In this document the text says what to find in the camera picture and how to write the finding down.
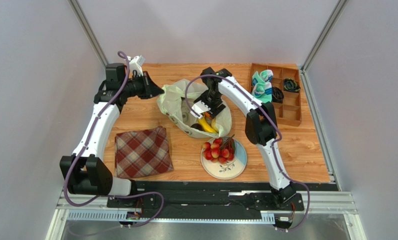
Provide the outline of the white plastic bag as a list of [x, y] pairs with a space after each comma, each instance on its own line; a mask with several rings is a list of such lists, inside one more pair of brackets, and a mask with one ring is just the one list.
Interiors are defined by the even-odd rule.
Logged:
[[216, 116], [216, 129], [218, 133], [206, 132], [192, 128], [198, 122], [197, 118], [191, 114], [188, 104], [185, 101], [185, 89], [190, 81], [182, 79], [173, 84], [165, 84], [162, 89], [164, 94], [157, 98], [157, 105], [182, 132], [192, 138], [216, 138], [225, 137], [232, 129], [231, 110], [225, 101], [222, 104], [225, 108]]

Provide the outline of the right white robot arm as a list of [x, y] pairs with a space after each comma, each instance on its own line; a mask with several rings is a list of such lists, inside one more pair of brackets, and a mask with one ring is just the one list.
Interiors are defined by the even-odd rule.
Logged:
[[258, 148], [265, 163], [272, 188], [270, 202], [277, 208], [289, 206], [296, 190], [279, 152], [277, 137], [280, 131], [274, 105], [252, 96], [225, 68], [214, 71], [208, 67], [199, 78], [207, 90], [189, 107], [191, 114], [199, 120], [204, 120], [206, 116], [214, 118], [224, 108], [222, 96], [230, 99], [245, 115], [245, 135]]

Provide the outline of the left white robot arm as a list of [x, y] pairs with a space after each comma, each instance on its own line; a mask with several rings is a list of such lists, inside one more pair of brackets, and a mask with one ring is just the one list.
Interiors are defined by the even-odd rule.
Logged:
[[59, 163], [66, 195], [130, 195], [133, 181], [113, 176], [103, 162], [107, 140], [128, 98], [151, 99], [163, 93], [140, 63], [106, 66], [87, 129], [73, 153], [63, 156]]

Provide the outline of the red fake strawberry bunch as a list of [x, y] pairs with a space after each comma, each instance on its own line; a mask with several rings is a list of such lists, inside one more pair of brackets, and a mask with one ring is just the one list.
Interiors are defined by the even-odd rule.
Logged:
[[202, 144], [201, 159], [219, 164], [228, 164], [235, 160], [234, 134], [229, 137], [216, 137]]

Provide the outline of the orange fake fruit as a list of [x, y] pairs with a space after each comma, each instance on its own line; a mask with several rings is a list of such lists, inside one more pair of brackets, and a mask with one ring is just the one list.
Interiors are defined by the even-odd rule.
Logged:
[[213, 120], [213, 119], [214, 119], [214, 117], [212, 117], [208, 112], [204, 112], [203, 115], [204, 115], [207, 119], [210, 119], [210, 120]]

